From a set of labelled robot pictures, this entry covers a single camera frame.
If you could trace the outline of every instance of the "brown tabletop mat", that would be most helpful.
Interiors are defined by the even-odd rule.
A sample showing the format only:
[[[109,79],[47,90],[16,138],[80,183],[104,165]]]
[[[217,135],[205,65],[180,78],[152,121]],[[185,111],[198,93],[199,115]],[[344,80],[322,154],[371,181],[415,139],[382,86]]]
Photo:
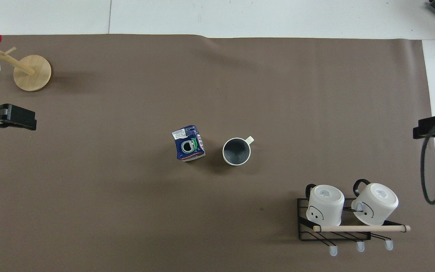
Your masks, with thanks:
[[[423,199],[418,119],[430,116],[421,41],[5,36],[50,61],[41,91],[2,63],[0,104],[36,131],[0,129],[0,271],[435,271],[435,206]],[[207,156],[176,159],[171,132],[199,129]],[[249,161],[226,165],[233,137]],[[426,172],[435,194],[435,154]],[[297,239],[309,183],[352,197],[390,187],[394,240]]]

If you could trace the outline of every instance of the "mug rack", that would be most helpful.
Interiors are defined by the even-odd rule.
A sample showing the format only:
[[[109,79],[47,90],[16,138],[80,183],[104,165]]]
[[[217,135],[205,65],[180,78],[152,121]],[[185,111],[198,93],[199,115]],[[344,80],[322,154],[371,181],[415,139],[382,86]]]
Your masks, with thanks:
[[[43,88],[51,77],[51,65],[48,60],[39,55],[29,55],[16,60],[9,55],[15,50],[15,47],[6,52],[0,50],[0,60],[14,67],[12,76],[16,85],[25,91],[37,91]]]
[[[410,227],[404,224],[385,221],[382,226],[363,226],[357,224],[353,210],[350,208],[355,198],[345,198],[345,204],[342,213],[342,225],[340,226],[320,226],[307,219],[306,211],[308,200],[306,198],[297,198],[298,210],[298,239],[300,241],[321,241],[329,248],[332,256],[338,254],[338,246],[334,241],[353,241],[356,243],[357,251],[365,250],[365,241],[372,238],[384,241],[387,250],[393,249],[393,241],[387,236],[372,233],[373,231],[400,231],[408,232]]]

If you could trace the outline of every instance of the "wooden peg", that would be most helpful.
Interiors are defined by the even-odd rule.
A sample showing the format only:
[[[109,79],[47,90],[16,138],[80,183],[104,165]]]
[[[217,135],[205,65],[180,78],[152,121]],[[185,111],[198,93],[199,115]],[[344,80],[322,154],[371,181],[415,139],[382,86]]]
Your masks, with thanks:
[[[410,226],[313,226],[313,231],[410,231]]]
[[[7,55],[9,55],[9,54],[11,54],[12,52],[15,52],[15,51],[16,51],[16,48],[12,47],[10,50],[8,50],[5,53],[3,53],[3,56],[7,56]]]
[[[0,60],[4,60],[5,62],[11,64],[12,66],[21,69],[23,72],[29,74],[30,76],[35,73],[35,70],[22,64],[21,62],[17,61],[15,58],[11,56],[6,56],[5,53],[1,50],[0,50]]]
[[[44,57],[29,55],[22,60],[16,60],[8,54],[16,48],[3,52],[0,50],[0,60],[14,66],[12,77],[19,88],[25,91],[37,91],[43,88],[51,77],[51,65]]]

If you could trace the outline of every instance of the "wooden mug tree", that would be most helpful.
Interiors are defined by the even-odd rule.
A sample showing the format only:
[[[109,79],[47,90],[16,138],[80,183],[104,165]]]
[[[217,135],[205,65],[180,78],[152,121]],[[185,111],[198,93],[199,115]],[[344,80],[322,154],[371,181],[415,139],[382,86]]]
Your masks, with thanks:
[[[0,60],[14,66],[12,76],[16,85],[25,91],[37,91],[43,88],[51,77],[51,66],[48,60],[39,55],[30,55],[23,57],[22,60],[16,60],[9,55],[15,50],[14,47],[6,52],[0,50]]]

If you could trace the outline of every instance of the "white table surface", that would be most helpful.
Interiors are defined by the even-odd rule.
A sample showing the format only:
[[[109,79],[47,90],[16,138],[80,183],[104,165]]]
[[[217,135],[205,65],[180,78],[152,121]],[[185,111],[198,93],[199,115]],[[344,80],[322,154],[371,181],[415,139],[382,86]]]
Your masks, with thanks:
[[[424,40],[430,104],[435,115],[435,14],[426,8],[427,3],[426,0],[0,0],[0,34]],[[411,182],[420,186],[420,181]]]

